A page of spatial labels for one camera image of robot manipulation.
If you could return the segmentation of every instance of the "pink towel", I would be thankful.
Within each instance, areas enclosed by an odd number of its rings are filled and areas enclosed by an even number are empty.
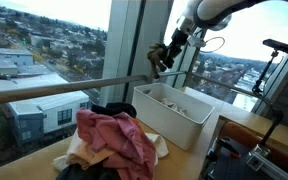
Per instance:
[[[81,109],[76,114],[78,135],[95,152],[109,147],[118,153],[104,161],[104,167],[117,169],[122,180],[153,179],[155,147],[126,113],[114,116]]]

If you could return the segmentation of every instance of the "white plastic bin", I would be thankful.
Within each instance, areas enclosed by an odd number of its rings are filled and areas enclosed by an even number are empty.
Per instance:
[[[167,98],[180,109],[182,115],[160,101]],[[163,83],[134,88],[132,105],[137,118],[183,150],[188,150],[198,137],[214,107]]]

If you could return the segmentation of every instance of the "black metal stand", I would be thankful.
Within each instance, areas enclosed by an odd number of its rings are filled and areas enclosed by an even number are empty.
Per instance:
[[[272,103],[270,103],[261,93],[263,92],[259,86],[262,83],[262,80],[267,72],[267,70],[269,69],[270,65],[273,62],[273,59],[275,57],[278,56],[278,52],[276,49],[274,49],[273,53],[272,53],[272,59],[267,63],[266,67],[264,68],[261,76],[259,77],[259,79],[256,81],[254,87],[252,88],[252,92],[254,93],[254,95],[261,99],[263,102],[265,102],[265,104],[268,106],[268,108],[271,110],[272,112],[272,121],[273,124],[270,127],[270,129],[268,130],[268,132],[265,134],[264,138],[262,139],[262,141],[260,142],[261,145],[265,145],[267,139],[270,137],[270,135],[272,134],[273,130],[276,128],[276,126],[281,122],[281,120],[284,117],[284,114],[281,110],[279,110],[276,106],[274,106]]]

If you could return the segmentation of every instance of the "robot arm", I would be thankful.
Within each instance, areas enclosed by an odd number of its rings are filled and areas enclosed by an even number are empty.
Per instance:
[[[264,1],[267,0],[190,0],[178,21],[172,42],[168,46],[164,44],[151,46],[152,50],[147,54],[147,58],[151,61],[152,67],[158,66],[161,71],[172,68],[174,58],[180,54],[181,46],[186,42],[196,47],[206,45],[202,39],[193,36],[197,28],[221,30],[227,26],[232,13]],[[159,78],[155,68],[153,74],[154,78]]]

